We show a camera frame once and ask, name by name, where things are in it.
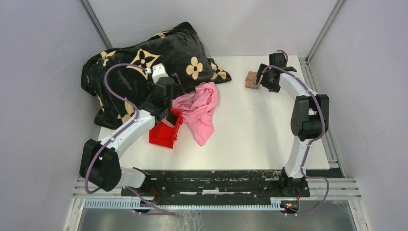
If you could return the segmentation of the tan leather card holder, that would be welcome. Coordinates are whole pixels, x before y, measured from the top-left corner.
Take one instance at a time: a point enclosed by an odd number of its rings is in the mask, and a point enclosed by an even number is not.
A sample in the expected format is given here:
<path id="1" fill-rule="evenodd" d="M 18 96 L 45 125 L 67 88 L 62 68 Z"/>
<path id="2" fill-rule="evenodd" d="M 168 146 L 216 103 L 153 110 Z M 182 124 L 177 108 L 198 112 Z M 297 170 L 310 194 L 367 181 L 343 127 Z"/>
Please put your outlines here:
<path id="1" fill-rule="evenodd" d="M 248 89 L 257 90 L 259 89 L 259 81 L 261 75 L 254 71 L 249 71 L 245 78 L 245 87 Z"/>

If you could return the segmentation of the red plastic bin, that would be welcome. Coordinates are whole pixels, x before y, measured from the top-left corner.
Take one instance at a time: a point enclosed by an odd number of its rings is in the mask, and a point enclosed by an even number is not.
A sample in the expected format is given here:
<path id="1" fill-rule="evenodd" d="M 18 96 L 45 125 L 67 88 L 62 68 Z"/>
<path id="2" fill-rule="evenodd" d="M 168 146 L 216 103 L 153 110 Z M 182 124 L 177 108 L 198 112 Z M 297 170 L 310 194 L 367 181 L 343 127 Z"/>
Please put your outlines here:
<path id="1" fill-rule="evenodd" d="M 170 127 L 163 122 L 160 122 L 149 131 L 149 143 L 173 149 L 174 143 L 178 138 L 178 131 L 183 123 L 182 111 L 172 109 L 178 118 L 174 127 Z"/>

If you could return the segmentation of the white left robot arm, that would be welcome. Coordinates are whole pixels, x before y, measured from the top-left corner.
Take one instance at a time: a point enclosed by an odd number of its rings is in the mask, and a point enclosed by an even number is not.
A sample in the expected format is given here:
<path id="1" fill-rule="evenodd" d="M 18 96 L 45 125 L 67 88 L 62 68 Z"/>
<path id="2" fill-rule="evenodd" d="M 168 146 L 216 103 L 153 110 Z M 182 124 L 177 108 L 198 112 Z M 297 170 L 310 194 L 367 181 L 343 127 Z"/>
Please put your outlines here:
<path id="1" fill-rule="evenodd" d="M 182 92 L 177 73 L 160 77 L 138 114 L 103 139 L 90 139 L 84 144 L 80 176 L 106 192 L 115 187 L 132 187 L 137 194 L 147 195 L 152 188 L 151 182 L 146 180 L 150 175 L 136 167 L 121 166 L 119 159 L 140 136 L 157 125 L 176 127 L 181 117 L 171 111 L 172 100 Z"/>

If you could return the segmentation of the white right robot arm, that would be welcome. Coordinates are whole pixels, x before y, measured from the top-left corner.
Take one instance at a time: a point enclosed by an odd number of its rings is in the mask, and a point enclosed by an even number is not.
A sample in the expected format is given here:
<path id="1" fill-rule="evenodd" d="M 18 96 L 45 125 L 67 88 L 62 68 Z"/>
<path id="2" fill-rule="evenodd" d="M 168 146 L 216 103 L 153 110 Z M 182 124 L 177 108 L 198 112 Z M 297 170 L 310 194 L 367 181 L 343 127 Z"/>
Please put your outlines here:
<path id="1" fill-rule="evenodd" d="M 289 160 L 279 177 L 278 191 L 291 196 L 306 186 L 306 161 L 315 141 L 328 130 L 330 99 L 318 94 L 304 83 L 297 70 L 288 66 L 288 55 L 283 50 L 269 55 L 269 64 L 261 64 L 254 83 L 270 92 L 284 90 L 293 99 L 290 127 L 294 136 Z"/>

